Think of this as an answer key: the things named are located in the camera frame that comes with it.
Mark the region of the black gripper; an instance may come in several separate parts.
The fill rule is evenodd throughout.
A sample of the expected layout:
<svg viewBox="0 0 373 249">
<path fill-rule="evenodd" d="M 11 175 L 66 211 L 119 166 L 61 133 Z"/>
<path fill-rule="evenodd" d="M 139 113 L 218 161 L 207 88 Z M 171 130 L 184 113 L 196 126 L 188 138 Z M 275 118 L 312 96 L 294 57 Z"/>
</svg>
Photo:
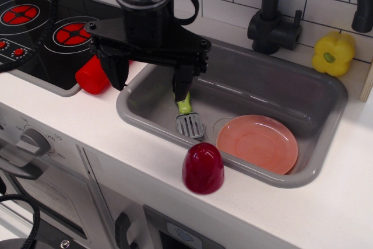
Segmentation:
<svg viewBox="0 0 373 249">
<path fill-rule="evenodd" d="M 126 86 L 129 61 L 174 67 L 175 101 L 183 101 L 191 87 L 193 73 L 205 73 L 209 40 L 182 27 L 164 8 L 151 12 L 123 12 L 123 16 L 88 22 L 91 50 L 100 57 L 111 86 Z"/>
</svg>

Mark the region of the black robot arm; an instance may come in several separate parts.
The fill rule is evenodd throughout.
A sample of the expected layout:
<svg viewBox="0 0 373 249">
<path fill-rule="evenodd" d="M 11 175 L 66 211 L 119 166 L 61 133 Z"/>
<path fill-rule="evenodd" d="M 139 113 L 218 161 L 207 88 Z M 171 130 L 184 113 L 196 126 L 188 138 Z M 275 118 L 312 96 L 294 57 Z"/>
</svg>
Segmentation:
<svg viewBox="0 0 373 249">
<path fill-rule="evenodd" d="M 174 0 L 116 0 L 122 16 L 90 22 L 90 49 L 97 55 L 111 85 L 122 90 L 129 61 L 174 68 L 176 101 L 186 99 L 194 76 L 206 72 L 209 40 L 185 29 L 196 17 L 178 19 Z M 195 11 L 198 0 L 191 0 Z"/>
</svg>

